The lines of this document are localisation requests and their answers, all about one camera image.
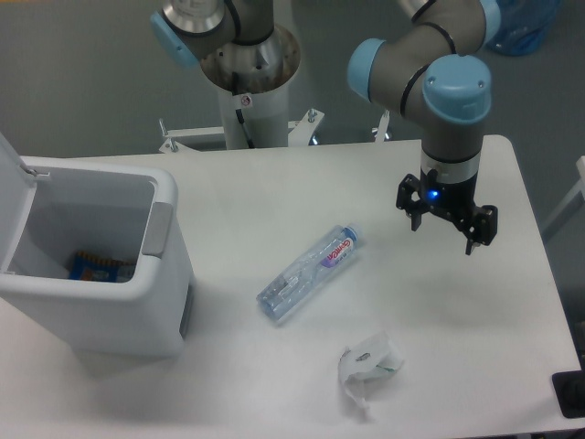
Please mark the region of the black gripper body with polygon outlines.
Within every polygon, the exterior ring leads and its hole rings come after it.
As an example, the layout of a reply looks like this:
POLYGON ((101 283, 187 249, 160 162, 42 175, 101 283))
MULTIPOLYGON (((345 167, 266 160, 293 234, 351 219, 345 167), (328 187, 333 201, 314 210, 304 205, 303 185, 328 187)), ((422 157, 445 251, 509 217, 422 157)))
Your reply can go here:
POLYGON ((411 205, 411 227, 417 229, 423 214, 429 212, 453 223, 457 229, 472 225, 476 211, 474 192, 477 175, 459 183, 441 183, 435 178, 435 171, 421 173, 420 179, 409 176, 413 192, 419 197, 411 205))

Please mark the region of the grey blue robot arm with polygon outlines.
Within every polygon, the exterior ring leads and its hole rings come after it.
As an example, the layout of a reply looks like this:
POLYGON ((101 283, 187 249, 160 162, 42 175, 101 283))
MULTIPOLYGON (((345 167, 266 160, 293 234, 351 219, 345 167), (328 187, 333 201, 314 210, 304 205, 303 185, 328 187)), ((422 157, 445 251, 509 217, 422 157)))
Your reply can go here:
MULTIPOLYGON (((412 30, 396 42, 370 38, 347 66, 350 89, 423 129, 420 174, 399 184, 398 209, 417 229, 430 213, 449 221, 468 249, 497 233, 495 206, 474 192, 492 104, 490 70, 476 52, 501 22, 494 1, 405 1, 412 30)), ((200 67, 218 89, 230 149, 289 144, 287 86, 299 67, 295 38, 270 1, 166 1, 150 18, 179 65, 200 67)))

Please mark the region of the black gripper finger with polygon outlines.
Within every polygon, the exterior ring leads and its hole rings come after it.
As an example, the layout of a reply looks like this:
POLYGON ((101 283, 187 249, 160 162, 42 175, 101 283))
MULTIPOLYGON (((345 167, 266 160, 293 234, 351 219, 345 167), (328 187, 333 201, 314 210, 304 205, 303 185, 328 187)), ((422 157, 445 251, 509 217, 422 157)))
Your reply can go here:
POLYGON ((479 246, 489 246, 498 228, 498 208, 494 205, 472 206, 458 220, 458 230, 466 238, 465 254, 479 246))
POLYGON ((421 225, 422 216, 426 213, 426 203, 417 198, 420 194, 420 181, 412 174, 407 174, 399 183, 396 207, 403 210, 410 220, 410 229, 416 231, 421 225))

